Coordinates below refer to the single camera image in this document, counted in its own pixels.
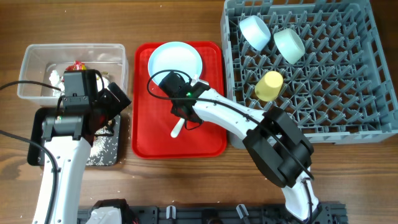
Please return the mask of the light blue large plate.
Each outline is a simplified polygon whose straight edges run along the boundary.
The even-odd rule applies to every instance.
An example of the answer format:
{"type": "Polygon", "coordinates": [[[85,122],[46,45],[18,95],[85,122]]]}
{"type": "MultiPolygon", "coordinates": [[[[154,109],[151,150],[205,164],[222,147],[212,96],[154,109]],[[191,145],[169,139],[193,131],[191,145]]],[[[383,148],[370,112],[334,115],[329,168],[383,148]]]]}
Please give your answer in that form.
{"type": "MultiPolygon", "coordinates": [[[[198,51],[185,42],[167,42],[157,47],[151,54],[148,62],[149,76],[164,70],[179,70],[190,78],[201,76],[203,62],[198,51]]],[[[152,79],[158,85],[167,75],[159,73],[152,79]]]]}

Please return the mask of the green bowl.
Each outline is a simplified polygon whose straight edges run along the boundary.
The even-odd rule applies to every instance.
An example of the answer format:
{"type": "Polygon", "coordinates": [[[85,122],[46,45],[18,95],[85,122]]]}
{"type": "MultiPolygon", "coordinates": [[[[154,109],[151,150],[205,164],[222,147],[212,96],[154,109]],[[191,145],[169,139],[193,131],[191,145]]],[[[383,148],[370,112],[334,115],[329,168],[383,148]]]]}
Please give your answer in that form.
{"type": "Polygon", "coordinates": [[[290,63],[297,63],[305,54],[305,46],[293,29],[284,29],[274,34],[274,41],[283,58],[290,63]]]}

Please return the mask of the white rice grains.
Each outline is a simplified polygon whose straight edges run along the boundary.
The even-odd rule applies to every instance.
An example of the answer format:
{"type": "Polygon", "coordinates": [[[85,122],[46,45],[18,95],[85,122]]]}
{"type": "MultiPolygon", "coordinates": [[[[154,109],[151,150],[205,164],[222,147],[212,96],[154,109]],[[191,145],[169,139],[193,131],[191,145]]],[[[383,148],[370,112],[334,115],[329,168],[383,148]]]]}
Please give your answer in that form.
{"type": "Polygon", "coordinates": [[[107,128],[96,132],[86,166],[113,166],[118,160],[119,136],[107,128]]]}

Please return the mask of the red candy wrapper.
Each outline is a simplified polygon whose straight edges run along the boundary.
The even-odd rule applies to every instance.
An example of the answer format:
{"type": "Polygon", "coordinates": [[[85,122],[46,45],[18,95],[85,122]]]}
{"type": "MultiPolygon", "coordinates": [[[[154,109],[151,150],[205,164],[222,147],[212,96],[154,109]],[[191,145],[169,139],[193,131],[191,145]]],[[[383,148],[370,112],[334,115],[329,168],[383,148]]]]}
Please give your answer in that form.
{"type": "Polygon", "coordinates": [[[73,65],[68,66],[66,71],[74,71],[74,70],[86,70],[86,66],[81,61],[74,61],[73,65]]]}

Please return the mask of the yellow plastic cup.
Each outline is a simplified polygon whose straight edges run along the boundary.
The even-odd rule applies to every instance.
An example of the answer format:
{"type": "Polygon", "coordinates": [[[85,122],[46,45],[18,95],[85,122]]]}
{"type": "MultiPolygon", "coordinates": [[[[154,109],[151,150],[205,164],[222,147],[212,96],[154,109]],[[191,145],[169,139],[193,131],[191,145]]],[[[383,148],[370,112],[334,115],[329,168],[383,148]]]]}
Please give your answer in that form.
{"type": "Polygon", "coordinates": [[[257,82],[255,94],[262,101],[273,101],[278,97],[283,83],[283,76],[279,72],[269,71],[257,82]]]}

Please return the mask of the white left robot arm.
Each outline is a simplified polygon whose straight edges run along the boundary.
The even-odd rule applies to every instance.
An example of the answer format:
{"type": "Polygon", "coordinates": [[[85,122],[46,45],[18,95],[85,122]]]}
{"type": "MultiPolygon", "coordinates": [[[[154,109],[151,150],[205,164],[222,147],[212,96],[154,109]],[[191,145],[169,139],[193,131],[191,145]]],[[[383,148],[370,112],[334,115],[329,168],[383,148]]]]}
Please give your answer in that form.
{"type": "Polygon", "coordinates": [[[131,104],[115,83],[95,93],[64,96],[63,108],[41,108],[31,143],[41,150],[44,173],[33,223],[75,223],[86,162],[96,132],[131,104]]]}

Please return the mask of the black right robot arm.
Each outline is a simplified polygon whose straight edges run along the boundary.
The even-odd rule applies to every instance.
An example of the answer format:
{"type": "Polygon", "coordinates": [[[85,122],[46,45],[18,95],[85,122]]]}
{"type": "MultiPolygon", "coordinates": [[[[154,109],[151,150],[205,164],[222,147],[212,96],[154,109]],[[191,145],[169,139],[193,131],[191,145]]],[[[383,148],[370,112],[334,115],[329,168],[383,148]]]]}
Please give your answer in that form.
{"type": "Polygon", "coordinates": [[[282,189],[287,211],[302,222],[314,221],[318,206],[310,172],[314,149],[284,110],[245,107],[204,83],[166,85],[162,91],[172,100],[174,115],[217,124],[240,138],[262,175],[282,189]]]}

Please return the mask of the light blue small bowl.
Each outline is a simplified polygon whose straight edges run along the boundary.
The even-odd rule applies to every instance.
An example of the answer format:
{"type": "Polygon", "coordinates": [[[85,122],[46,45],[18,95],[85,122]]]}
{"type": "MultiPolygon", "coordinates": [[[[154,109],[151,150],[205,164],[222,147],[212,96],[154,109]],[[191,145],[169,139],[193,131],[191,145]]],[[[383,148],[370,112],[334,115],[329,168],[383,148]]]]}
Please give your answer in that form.
{"type": "Polygon", "coordinates": [[[255,50],[261,51],[270,41],[271,32],[258,16],[249,16],[239,22],[242,35],[255,50]]]}

